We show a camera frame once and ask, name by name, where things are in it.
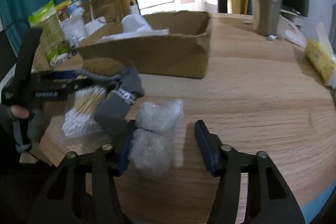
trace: crumpled plastic wrap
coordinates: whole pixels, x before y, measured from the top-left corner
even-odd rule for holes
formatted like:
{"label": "crumpled plastic wrap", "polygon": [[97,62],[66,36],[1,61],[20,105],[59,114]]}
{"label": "crumpled plastic wrap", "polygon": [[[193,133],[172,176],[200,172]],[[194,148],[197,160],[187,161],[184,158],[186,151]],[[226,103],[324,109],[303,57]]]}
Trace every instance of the crumpled plastic wrap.
{"label": "crumpled plastic wrap", "polygon": [[131,150],[134,166],[149,177],[168,171],[174,157],[174,137],[183,117],[183,101],[170,101],[164,106],[154,102],[141,105],[136,116]]}

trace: screw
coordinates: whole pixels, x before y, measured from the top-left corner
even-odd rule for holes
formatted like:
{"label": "screw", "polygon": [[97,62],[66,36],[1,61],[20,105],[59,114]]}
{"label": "screw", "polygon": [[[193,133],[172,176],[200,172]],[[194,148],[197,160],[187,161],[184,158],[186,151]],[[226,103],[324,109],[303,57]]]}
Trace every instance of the screw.
{"label": "screw", "polygon": [[223,144],[221,147],[220,147],[223,151],[230,151],[232,149],[232,147],[228,144]]}
{"label": "screw", "polygon": [[67,158],[68,159],[73,159],[74,157],[76,157],[77,156],[77,153],[76,152],[69,152],[68,154],[67,154]]}
{"label": "screw", "polygon": [[111,150],[113,148],[113,146],[110,145],[110,144],[104,144],[101,148],[104,151],[109,151],[109,150]]}
{"label": "screw", "polygon": [[257,153],[257,155],[258,155],[259,157],[263,158],[263,159],[265,159],[265,158],[268,157],[268,155],[267,155],[267,153],[266,153],[265,151],[259,151],[259,152]]}

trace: table surface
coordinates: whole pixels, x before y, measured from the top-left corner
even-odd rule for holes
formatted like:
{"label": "table surface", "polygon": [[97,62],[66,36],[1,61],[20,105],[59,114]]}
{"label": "table surface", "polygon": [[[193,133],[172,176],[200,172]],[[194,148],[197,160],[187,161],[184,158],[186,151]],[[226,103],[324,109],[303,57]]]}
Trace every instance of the table surface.
{"label": "table surface", "polygon": [[[267,41],[253,32],[251,16],[217,14],[207,76],[202,80],[141,75],[146,95],[132,106],[134,118],[145,101],[184,100],[171,169],[148,179],[132,165],[115,183],[123,211],[149,223],[206,223],[218,178],[206,171],[194,139],[203,119],[211,133],[240,152],[266,151],[300,206],[336,180],[336,110],[329,90],[303,48]],[[54,164],[74,150],[93,151],[99,141],[74,145],[61,136],[64,103],[46,105],[53,117],[40,149]],[[247,177],[242,176],[237,223],[244,219]]]}

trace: yellow tissue pack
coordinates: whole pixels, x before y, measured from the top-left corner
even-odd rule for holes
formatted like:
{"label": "yellow tissue pack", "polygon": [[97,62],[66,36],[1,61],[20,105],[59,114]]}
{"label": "yellow tissue pack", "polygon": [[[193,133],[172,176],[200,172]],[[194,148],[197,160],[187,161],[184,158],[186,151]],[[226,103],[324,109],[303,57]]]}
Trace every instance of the yellow tissue pack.
{"label": "yellow tissue pack", "polygon": [[307,41],[305,54],[317,72],[322,76],[326,85],[336,85],[336,63],[327,53],[325,46],[311,38]]}

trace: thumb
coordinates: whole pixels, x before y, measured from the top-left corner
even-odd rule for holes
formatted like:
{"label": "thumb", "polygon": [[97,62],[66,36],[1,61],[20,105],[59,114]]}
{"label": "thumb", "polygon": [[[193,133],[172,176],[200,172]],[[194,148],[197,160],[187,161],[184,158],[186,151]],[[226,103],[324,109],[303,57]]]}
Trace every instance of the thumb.
{"label": "thumb", "polygon": [[16,118],[27,119],[29,116],[29,111],[21,106],[11,106],[11,111]]}

